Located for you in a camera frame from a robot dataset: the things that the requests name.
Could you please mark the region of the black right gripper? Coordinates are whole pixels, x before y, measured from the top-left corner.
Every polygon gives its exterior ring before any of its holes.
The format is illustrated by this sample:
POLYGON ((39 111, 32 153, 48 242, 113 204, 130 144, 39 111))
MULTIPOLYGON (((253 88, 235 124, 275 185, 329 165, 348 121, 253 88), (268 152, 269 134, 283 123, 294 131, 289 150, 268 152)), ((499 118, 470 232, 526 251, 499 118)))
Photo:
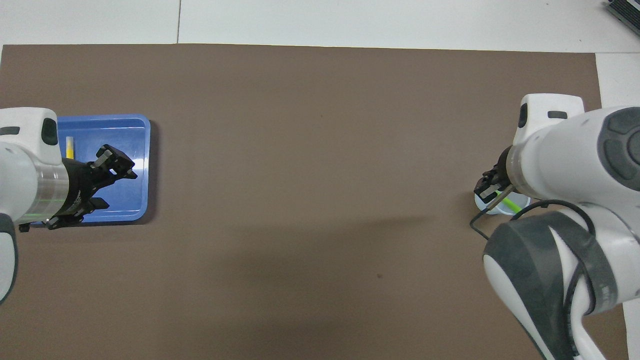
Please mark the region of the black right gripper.
POLYGON ((474 187, 473 193, 480 199, 494 199, 498 196, 498 192, 505 191, 512 182, 508 175, 508 160, 512 146, 508 146, 499 155, 495 171, 485 171, 482 178, 478 180, 474 187))

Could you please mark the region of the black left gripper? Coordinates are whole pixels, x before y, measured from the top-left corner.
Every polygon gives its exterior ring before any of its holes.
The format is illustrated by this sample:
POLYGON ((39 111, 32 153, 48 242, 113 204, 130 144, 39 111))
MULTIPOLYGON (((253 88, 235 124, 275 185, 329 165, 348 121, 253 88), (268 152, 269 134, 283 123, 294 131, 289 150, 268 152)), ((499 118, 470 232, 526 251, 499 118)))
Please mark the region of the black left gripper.
POLYGON ((59 165, 37 162, 35 198, 19 217, 19 232, 27 233, 33 223, 42 223, 48 230, 77 226, 96 210, 108 209, 110 205, 103 198, 92 197, 94 185, 135 180, 134 166, 126 153, 108 144, 99 148, 90 166, 71 159, 63 159, 59 165))

